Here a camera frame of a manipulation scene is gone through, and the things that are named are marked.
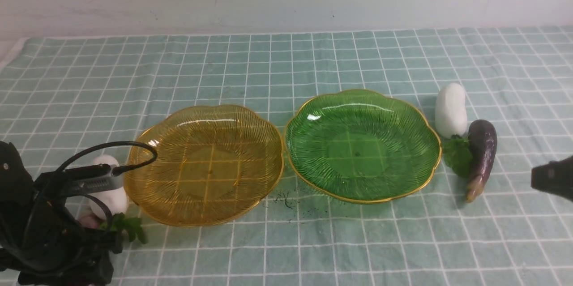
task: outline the black wire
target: black wire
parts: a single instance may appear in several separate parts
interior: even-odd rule
[[[99,144],[99,145],[95,145],[94,147],[90,147],[88,149],[84,149],[81,152],[78,152],[76,155],[72,156],[71,158],[67,159],[64,163],[62,163],[60,165],[60,167],[58,167],[54,172],[53,172],[53,178],[57,178],[59,175],[62,174],[62,172],[68,167],[70,166],[70,164],[72,164],[73,162],[75,162],[77,159],[81,158],[82,156],[86,156],[92,152],[98,151],[100,149],[108,149],[109,147],[119,147],[119,146],[135,146],[135,147],[142,147],[143,149],[146,149],[148,151],[150,151],[153,154],[153,157],[149,160],[146,160],[145,162],[139,163],[139,164],[134,164],[134,165],[124,165],[124,166],[117,166],[115,168],[113,168],[112,170],[112,174],[114,175],[120,175],[122,173],[125,173],[127,171],[131,171],[131,170],[135,170],[137,168],[149,165],[153,162],[155,162],[155,160],[157,159],[157,151],[151,147],[150,145],[147,145],[145,143],[140,143],[138,141],[111,141],[109,143],[103,143],[103,144]],[[38,195],[36,196],[36,199],[38,198],[44,198],[44,194],[46,191],[46,187],[49,186],[49,184],[46,184],[44,186],[44,188],[38,193]],[[112,226],[112,220],[113,220],[113,216],[111,214],[111,211],[109,210],[109,208],[106,206],[106,204],[104,204],[102,201],[100,201],[98,198],[95,197],[91,197],[91,196],[87,196],[87,195],[82,195],[82,194],[75,194],[73,196],[85,196],[88,197],[90,200],[93,200],[100,208],[102,208],[102,211],[104,211],[104,214],[106,215],[106,222],[107,222],[107,227],[106,227],[106,232],[109,232]],[[37,213],[37,206],[38,206],[39,202],[36,202],[36,204],[34,205],[34,207],[32,208],[32,211],[28,217],[28,221],[26,224],[26,229],[24,230],[24,237],[27,236],[28,233],[30,233],[31,231],[29,231],[29,227],[30,227],[30,223],[32,223],[34,221],[35,215]]]
[[[84,149],[83,151],[78,152],[76,155],[72,156],[71,158],[67,159],[64,163],[62,163],[60,165],[60,167],[58,167],[57,170],[54,171],[54,174],[55,175],[60,174],[60,172],[65,170],[70,164],[72,164],[73,162],[75,162],[76,160],[81,158],[82,156],[86,156],[86,155],[88,155],[92,152],[98,151],[100,149],[108,149],[109,147],[118,147],[118,146],[141,147],[142,149],[146,149],[146,150],[150,151],[153,154],[153,157],[149,160],[146,160],[143,163],[139,163],[139,164],[135,164],[135,165],[123,165],[123,166],[115,167],[112,170],[112,173],[115,175],[120,175],[120,174],[125,173],[127,171],[135,170],[137,168],[146,166],[148,164],[155,162],[155,160],[157,159],[157,151],[155,151],[155,149],[153,147],[151,147],[150,145],[147,145],[145,143],[140,143],[138,141],[111,141],[109,143],[103,143],[103,144],[95,145],[94,147],[90,147],[89,149]]]

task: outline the light green tablecloth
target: light green tablecloth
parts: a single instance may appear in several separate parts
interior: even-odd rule
[[[421,192],[372,206],[327,198],[287,169],[235,222],[180,229],[146,218],[150,243],[114,257],[114,283],[565,286],[573,204],[534,192],[530,168],[573,154],[572,65],[565,26],[35,38],[0,72],[0,134],[37,175],[190,105],[245,105],[282,127],[317,94],[369,88],[433,121],[438,88],[460,82],[470,121],[488,119],[499,134],[493,174],[473,204],[460,205],[465,182],[443,164]],[[81,203],[68,206],[80,213]],[[0,285],[16,276],[0,274]]]

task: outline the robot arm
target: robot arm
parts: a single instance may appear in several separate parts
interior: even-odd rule
[[[531,187],[573,202],[573,156],[534,167]]]
[[[100,164],[66,168],[80,157],[113,146],[131,145],[149,150],[153,157],[141,164]],[[0,141],[0,270],[20,271],[20,285],[106,285],[113,266],[109,252],[121,253],[117,231],[83,227],[65,207],[71,196],[92,199],[111,212],[90,193],[123,186],[121,174],[152,163],[157,152],[136,141],[106,143],[81,151],[54,172],[42,173],[34,182],[12,143]]]

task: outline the green glass plate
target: green glass plate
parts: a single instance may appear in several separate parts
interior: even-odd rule
[[[440,163],[440,138],[413,105],[370,90],[307,101],[286,125],[300,178],[343,201],[371,204],[421,190]]]

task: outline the parsley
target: parsley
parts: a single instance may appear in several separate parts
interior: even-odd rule
[[[471,166],[471,152],[469,140],[466,137],[454,135],[443,143],[443,155],[446,166],[451,168],[457,176],[469,178]]]
[[[106,229],[107,222],[100,225],[100,229]],[[125,218],[125,214],[117,213],[112,217],[111,231],[119,231],[120,233],[127,232],[127,237],[130,242],[139,239],[140,243],[147,243],[147,236],[141,227],[141,218]]]

